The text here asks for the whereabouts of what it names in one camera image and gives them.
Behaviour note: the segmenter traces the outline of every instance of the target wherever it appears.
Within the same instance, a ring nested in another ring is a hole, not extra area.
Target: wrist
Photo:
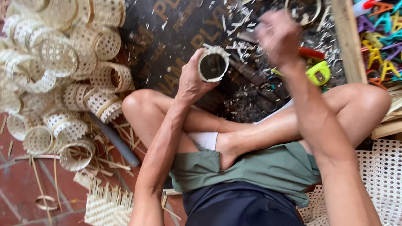
[[[174,98],[174,101],[183,106],[191,106],[194,104],[193,98],[190,95],[185,95],[182,94],[181,92],[178,92]]]
[[[278,66],[278,70],[285,76],[289,77],[295,74],[295,72],[306,71],[306,64],[301,59],[287,61],[284,64]]]

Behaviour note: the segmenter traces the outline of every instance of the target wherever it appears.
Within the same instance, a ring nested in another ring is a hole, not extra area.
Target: bamboo strip
[[[7,116],[5,116],[5,117],[4,117],[3,124],[1,125],[0,134],[2,134],[2,133],[3,133],[4,126],[6,125],[6,122],[7,122],[7,118],[8,118]]]

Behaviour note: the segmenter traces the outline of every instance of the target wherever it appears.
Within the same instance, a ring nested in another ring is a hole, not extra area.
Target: white openwork weave
[[[78,16],[77,20],[84,23],[89,23],[94,16],[94,7],[92,0],[80,0],[78,1]]]
[[[13,44],[15,44],[15,42],[13,41],[15,26],[22,19],[23,19],[22,15],[15,14],[8,17],[6,22],[4,23],[3,32],[7,35],[7,37]]]
[[[29,41],[30,35],[35,29],[42,26],[45,26],[43,22],[31,18],[19,21],[15,26],[14,34],[12,34],[14,43],[28,50],[26,44]]]
[[[76,50],[79,60],[77,71],[71,77],[75,80],[88,79],[98,67],[98,57],[94,48],[82,41],[69,39],[69,43]]]
[[[82,84],[77,90],[76,103],[81,111],[88,111],[86,103],[84,102],[85,95],[91,90],[90,85]]]
[[[102,35],[94,43],[96,54],[100,60],[111,60],[119,53],[121,38],[118,32],[102,27]]]
[[[357,150],[356,153],[359,157],[360,176],[382,225],[402,225],[400,195],[402,192],[402,141],[375,140],[372,151]],[[312,217],[309,218],[310,223],[306,225],[329,225],[323,200],[315,199],[312,202],[310,199],[310,201],[309,206],[312,205],[312,210],[308,215]],[[305,214],[306,208],[301,210],[299,213]]]
[[[82,138],[88,130],[87,124],[72,112],[55,113],[47,118],[46,125],[57,139],[66,142]]]
[[[115,75],[119,79],[117,87],[115,87],[111,81],[112,70],[115,71]],[[112,93],[135,90],[130,69],[124,65],[110,62],[101,62],[99,68],[92,73],[90,82],[91,85],[101,92]]]
[[[43,76],[34,81],[33,79],[19,77],[14,79],[15,83],[30,93],[50,92],[57,84],[57,77],[54,71],[46,70]]]
[[[46,109],[50,108],[54,104],[54,96],[40,93],[40,94],[27,94],[22,96],[24,115],[41,115]]]
[[[49,0],[48,6],[39,15],[52,27],[61,31],[68,30],[78,15],[78,1]]]
[[[118,32],[106,27],[92,27],[83,23],[72,26],[70,38],[94,47],[99,60],[111,60],[119,52],[121,38]]]
[[[28,117],[24,115],[9,115],[7,118],[7,129],[17,140],[24,140],[27,131],[33,126]]]
[[[85,223],[94,226],[128,225],[133,211],[133,193],[121,191],[119,187],[109,189],[92,186],[86,201]]]
[[[67,77],[77,72],[80,62],[78,54],[65,39],[44,39],[38,50],[44,67],[57,72],[57,77]]]
[[[53,136],[46,126],[31,128],[25,136],[23,147],[28,154],[49,154]]]
[[[14,0],[20,5],[23,5],[34,12],[43,10],[50,0]]]
[[[44,40],[65,38],[63,33],[57,31],[52,27],[39,27],[32,31],[28,41],[25,42],[25,47],[35,55],[39,55],[40,44]]]
[[[64,103],[65,90],[65,86],[59,86],[53,91],[56,108],[59,110],[67,110],[66,104]]]
[[[70,111],[80,111],[81,108],[76,102],[77,91],[81,84],[70,84],[64,91],[64,104]]]
[[[14,91],[10,91],[0,86],[0,113],[18,113],[21,108],[21,102]]]
[[[125,7],[123,0],[92,0],[94,5],[95,25],[121,27],[125,20]]]
[[[6,74],[11,79],[15,79],[15,76],[24,76],[29,78],[29,72],[27,71],[29,62],[38,60],[39,58],[37,56],[16,54],[6,61]]]
[[[111,93],[102,93],[97,89],[90,90],[85,96],[88,109],[103,123],[109,123],[122,113],[123,102]]]
[[[102,180],[94,177],[93,175],[76,172],[76,175],[74,176],[74,182],[78,183],[88,190],[91,190],[91,186],[93,184],[100,184]]]
[[[96,144],[92,140],[81,139],[71,142],[60,150],[60,165],[68,171],[82,170],[88,166],[95,151]],[[80,152],[82,156],[77,158],[76,154]]]

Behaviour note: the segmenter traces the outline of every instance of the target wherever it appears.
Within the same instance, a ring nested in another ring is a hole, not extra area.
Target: motion-blurred hand
[[[259,19],[255,29],[258,41],[272,65],[279,69],[298,61],[299,31],[287,10],[268,11]]]
[[[204,82],[199,77],[198,61],[205,51],[205,48],[198,49],[188,64],[184,65],[181,69],[180,83],[176,97],[183,98],[190,105],[194,104],[205,93],[219,84],[219,82]]]

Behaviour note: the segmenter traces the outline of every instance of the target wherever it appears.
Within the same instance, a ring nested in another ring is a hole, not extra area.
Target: wooden board
[[[363,56],[360,51],[360,38],[357,32],[356,18],[353,14],[352,1],[331,0],[335,17],[336,34],[341,45],[340,53],[348,83],[367,84],[367,75]]]

